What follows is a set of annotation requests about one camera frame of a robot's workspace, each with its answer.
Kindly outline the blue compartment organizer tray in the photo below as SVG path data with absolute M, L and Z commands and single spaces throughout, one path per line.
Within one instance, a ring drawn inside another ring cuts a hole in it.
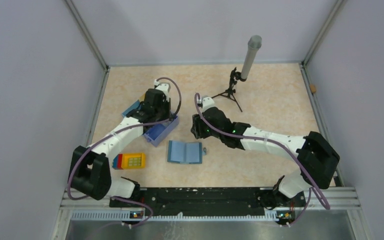
M 145 94 L 140 96 L 139 99 L 124 110 L 121 115 L 125 117 L 130 111 L 137 109 L 140 106 L 140 102 L 144 99 Z M 148 143 L 157 147 L 179 125 L 179 122 L 179 117 L 175 115 L 173 120 L 149 127 L 142 136 Z

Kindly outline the blue leather card holder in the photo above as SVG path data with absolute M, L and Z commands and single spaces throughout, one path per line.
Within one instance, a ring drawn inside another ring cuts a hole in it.
M 201 142 L 183 142 L 170 140 L 167 148 L 167 162 L 173 164 L 201 164 L 207 149 Z

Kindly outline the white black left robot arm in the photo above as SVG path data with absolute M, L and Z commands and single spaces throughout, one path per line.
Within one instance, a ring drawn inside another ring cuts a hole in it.
M 80 145 L 73 151 L 67 181 L 69 198 L 76 199 L 71 193 L 74 189 L 95 200 L 105 196 L 121 197 L 129 207 L 140 202 L 141 194 L 135 190 L 137 183 L 124 177 L 112 177 L 110 165 L 128 144 L 149 128 L 173 118 L 170 88 L 169 83 L 155 81 L 139 106 L 131 109 L 112 131 L 94 144 Z

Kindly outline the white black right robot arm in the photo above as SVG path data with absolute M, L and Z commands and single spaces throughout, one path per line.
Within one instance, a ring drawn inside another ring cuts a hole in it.
M 274 185 L 272 197 L 277 205 L 287 206 L 297 194 L 311 190 L 325 209 L 331 208 L 322 191 L 329 188 L 341 158 L 319 132 L 296 136 L 265 131 L 231 121 L 209 96 L 195 93 L 193 99 L 197 113 L 192 116 L 191 132 L 196 139 L 214 137 L 231 149 L 291 159 L 298 166 Z

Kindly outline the black mini tripod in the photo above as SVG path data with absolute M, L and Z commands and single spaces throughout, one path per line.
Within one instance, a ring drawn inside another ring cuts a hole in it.
M 236 99 L 236 97 L 234 95 L 236 93 L 236 89 L 234 89 L 234 87 L 238 83 L 238 81 L 240 81 L 240 82 L 245 82 L 246 81 L 246 79 L 241 77 L 241 74 L 242 73 L 237 71 L 237 68 L 235 67 L 230 72 L 229 87 L 224 92 L 221 92 L 219 94 L 216 94 L 216 95 L 212 96 L 212 98 L 224 97 L 226 99 L 229 99 L 229 100 L 231 100 L 231 101 L 236 103 L 236 105 L 238 106 L 240 112 L 242 113 L 243 110 L 242 110 L 239 102 L 237 101 L 237 99 Z

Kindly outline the yellow toy brick block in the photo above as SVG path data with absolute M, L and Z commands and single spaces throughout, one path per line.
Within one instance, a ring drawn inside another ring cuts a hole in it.
M 112 168 L 115 170 L 133 170 L 145 167 L 145 153 L 120 153 L 112 161 Z

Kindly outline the grey tube on stand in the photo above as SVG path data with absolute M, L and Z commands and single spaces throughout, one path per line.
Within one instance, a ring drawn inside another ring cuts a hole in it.
M 247 43 L 247 53 L 244 59 L 242 70 L 240 72 L 240 80 L 245 82 L 254 63 L 257 52 L 262 47 L 262 37 L 253 35 Z

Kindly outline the aluminium table frame rail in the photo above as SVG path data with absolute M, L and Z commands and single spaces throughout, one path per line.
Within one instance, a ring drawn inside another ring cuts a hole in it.
M 311 103 L 311 107 L 315 116 L 319 132 L 328 142 L 330 142 L 331 139 L 328 128 L 326 126 L 326 121 L 316 96 L 316 87 L 313 86 L 313 83 L 310 79 L 310 75 L 307 70 L 307 66 L 303 61 L 299 63 L 299 68 L 308 93 L 308 97 Z M 361 209 L 361 204 L 355 188 L 344 186 L 339 166 L 337 166 L 333 174 L 332 182 L 335 183 L 335 186 L 330 187 L 327 190 L 327 193 L 339 193 L 339 196 L 328 197 L 328 201 L 332 210 L 357 211 Z

